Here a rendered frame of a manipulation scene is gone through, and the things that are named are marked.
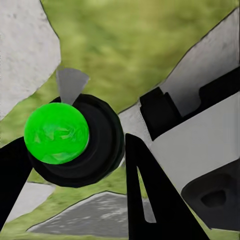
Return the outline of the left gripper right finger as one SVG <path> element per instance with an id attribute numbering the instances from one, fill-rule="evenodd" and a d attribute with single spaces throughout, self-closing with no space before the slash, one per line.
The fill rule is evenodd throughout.
<path id="1" fill-rule="evenodd" d="M 125 134 L 129 240 L 210 240 L 144 141 Z M 140 171 L 156 223 L 145 220 Z"/>

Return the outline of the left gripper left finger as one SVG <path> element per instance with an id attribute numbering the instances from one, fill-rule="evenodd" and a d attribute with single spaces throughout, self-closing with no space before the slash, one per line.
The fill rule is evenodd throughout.
<path id="1" fill-rule="evenodd" d="M 24 136 L 0 148 L 0 231 L 33 168 Z"/>

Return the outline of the insectifuge atomizer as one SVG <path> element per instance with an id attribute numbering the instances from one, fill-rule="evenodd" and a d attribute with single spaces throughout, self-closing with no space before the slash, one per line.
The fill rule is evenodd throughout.
<path id="1" fill-rule="evenodd" d="M 46 181 L 81 188 L 98 183 L 123 162 L 125 134 L 119 116 L 100 98 L 81 91 L 88 74 L 71 67 L 55 70 L 60 97 L 27 119 L 27 155 Z"/>

